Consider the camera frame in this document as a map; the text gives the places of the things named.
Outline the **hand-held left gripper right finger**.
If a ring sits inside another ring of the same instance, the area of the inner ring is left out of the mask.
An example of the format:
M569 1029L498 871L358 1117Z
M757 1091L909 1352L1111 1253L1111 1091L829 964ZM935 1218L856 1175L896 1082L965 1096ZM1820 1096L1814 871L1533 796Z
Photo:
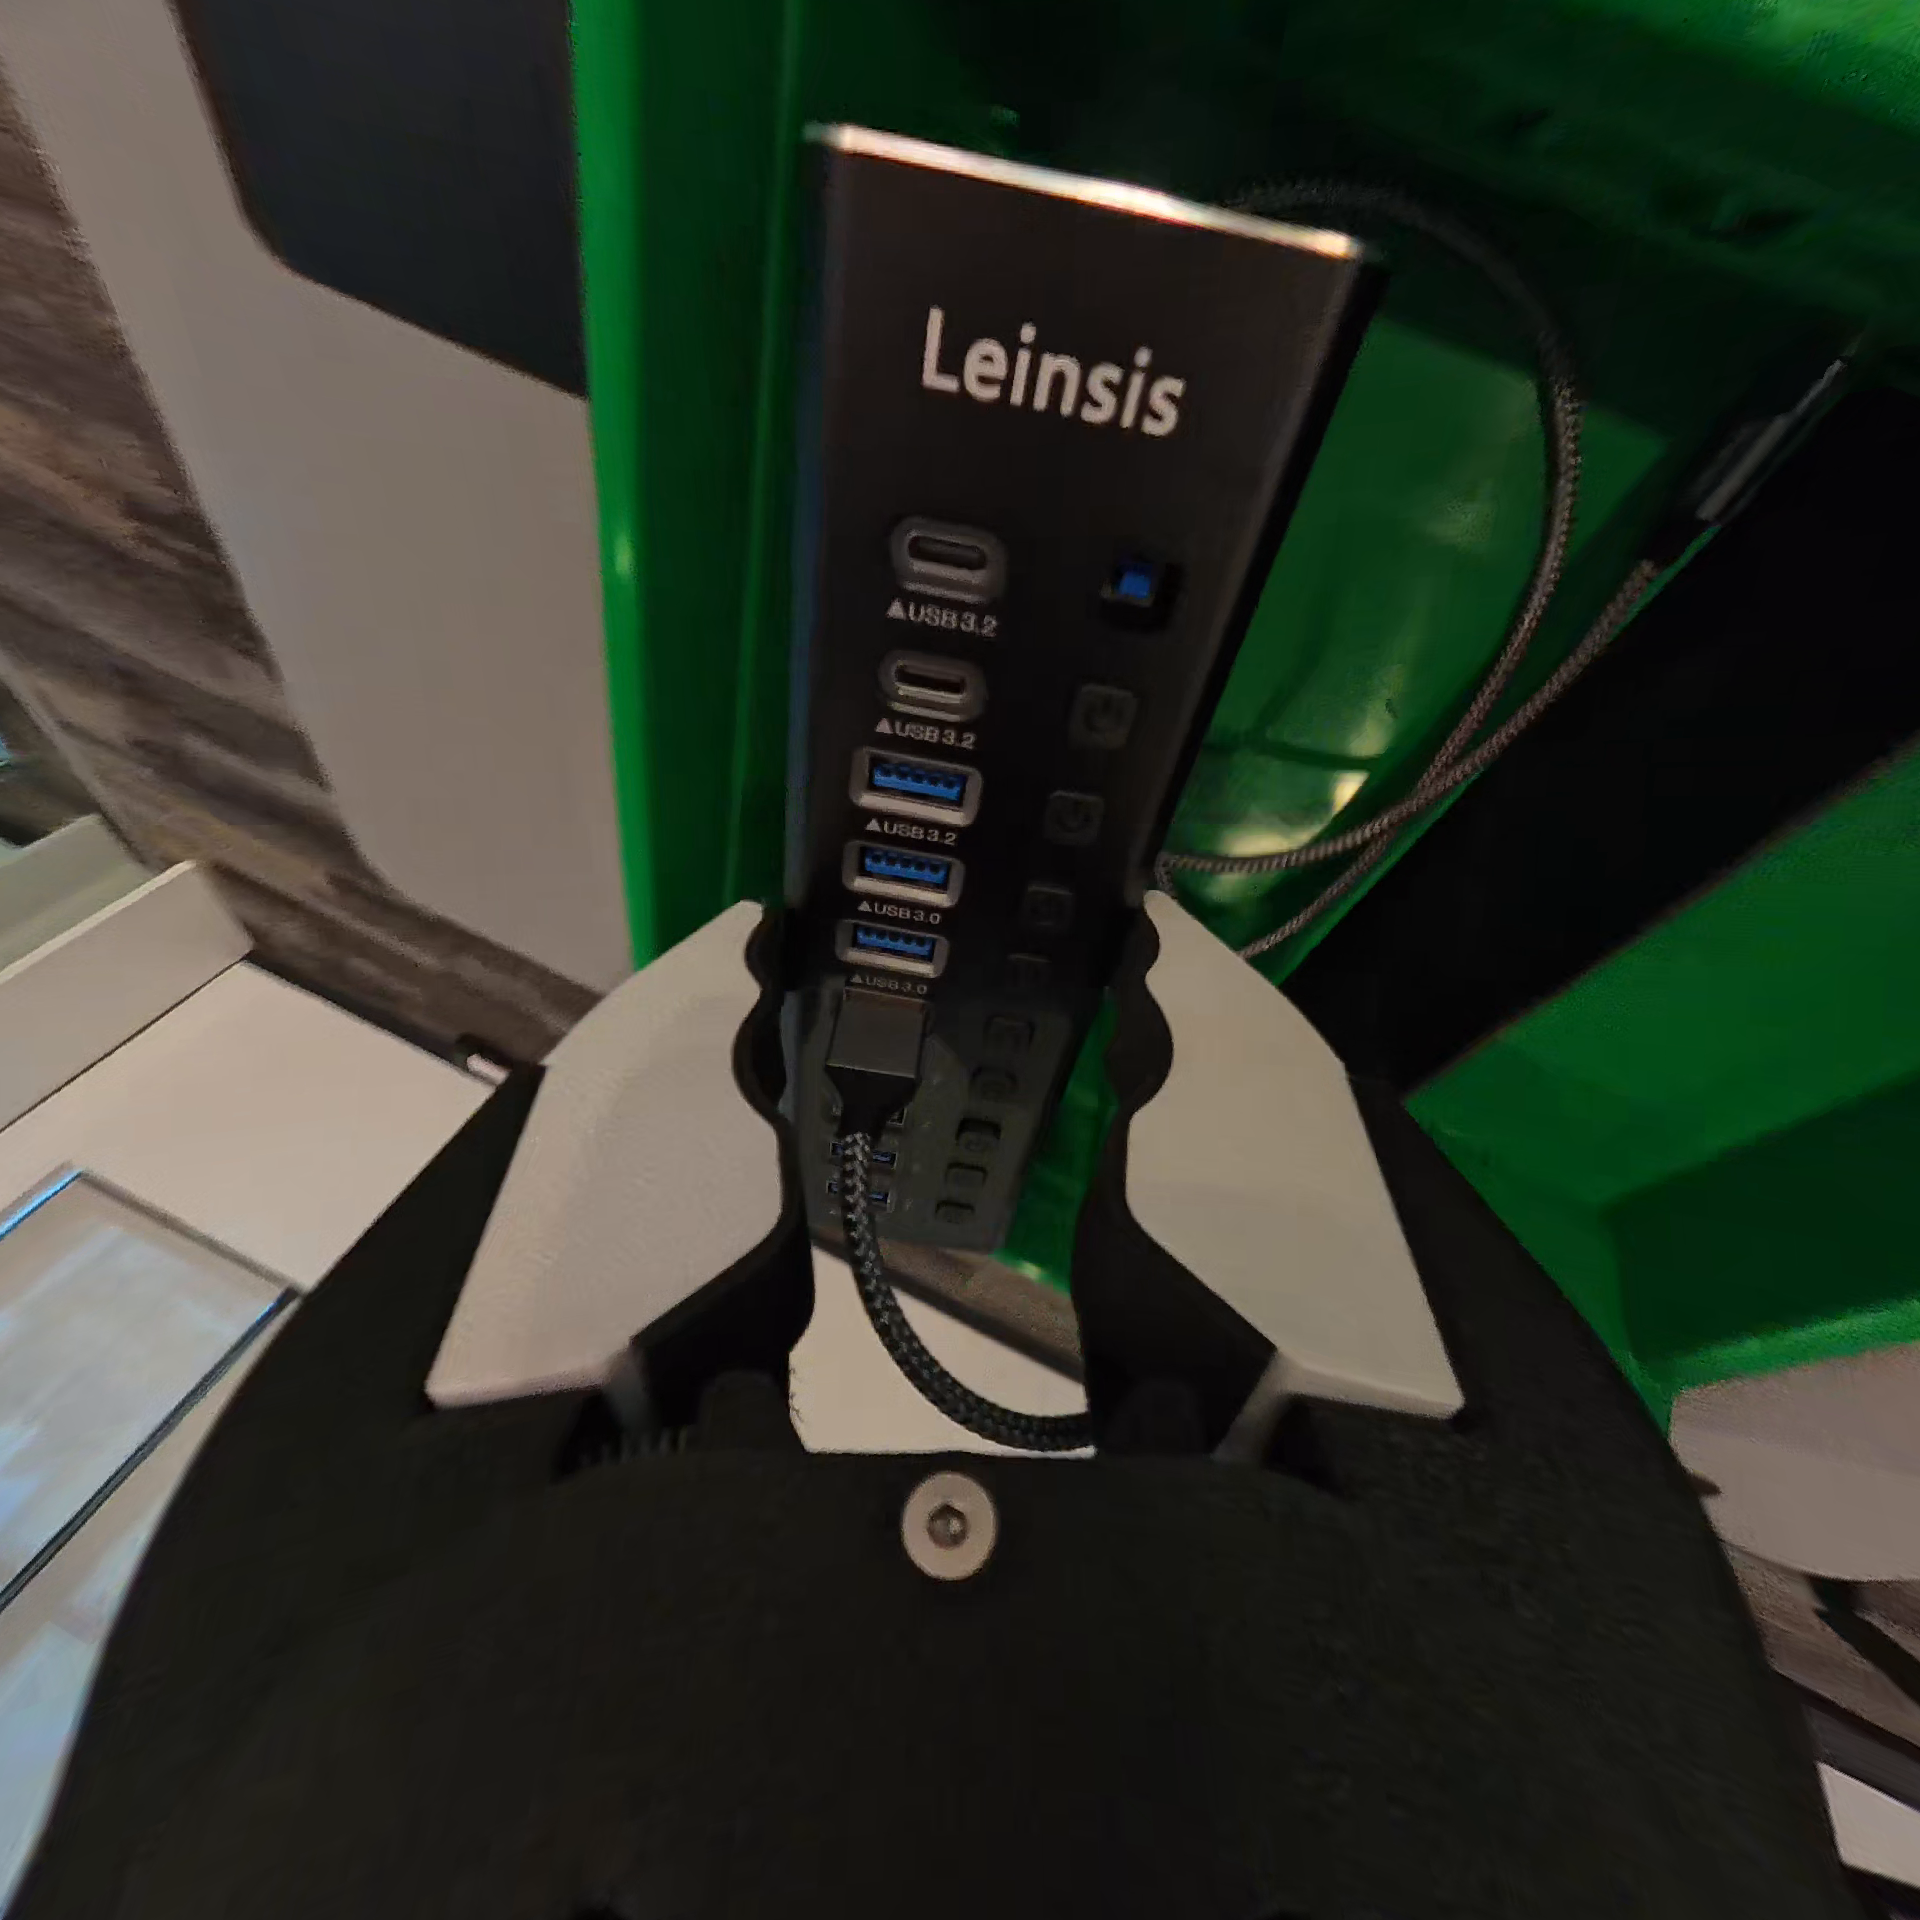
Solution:
M1111 980L1112 1117L1079 1206L1098 1450L1149 1404L1200 1450L1268 1450L1293 1402L1462 1405L1352 1084L1311 1023L1167 893Z

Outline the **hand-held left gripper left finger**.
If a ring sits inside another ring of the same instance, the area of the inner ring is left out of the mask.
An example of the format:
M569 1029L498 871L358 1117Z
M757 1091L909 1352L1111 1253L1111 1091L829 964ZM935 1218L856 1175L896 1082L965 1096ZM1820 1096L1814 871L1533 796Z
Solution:
M776 912L734 903L552 1047L424 1375L437 1408L605 1388L694 1411L720 1375L788 1383L813 1278L778 962Z

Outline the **green plastic bin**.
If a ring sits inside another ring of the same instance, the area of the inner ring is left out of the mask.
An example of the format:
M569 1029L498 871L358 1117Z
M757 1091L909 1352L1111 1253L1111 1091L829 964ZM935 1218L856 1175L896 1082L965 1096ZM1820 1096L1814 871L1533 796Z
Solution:
M1196 200L1314 187L1390 283L1173 816L1197 856L1402 804L1546 526L1479 727L1606 651L1376 863L1180 875L1397 1082L1669 1408L1916 1341L1916 4L567 4L637 958L774 896L813 277L805 132Z

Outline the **black usb hub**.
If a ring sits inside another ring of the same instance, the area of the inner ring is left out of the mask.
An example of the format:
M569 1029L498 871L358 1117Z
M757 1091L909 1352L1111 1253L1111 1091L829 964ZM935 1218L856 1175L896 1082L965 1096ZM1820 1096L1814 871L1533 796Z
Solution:
M840 1239L845 992L922 1013L881 1237L998 1247L1321 447L1361 240L806 130L784 1029Z

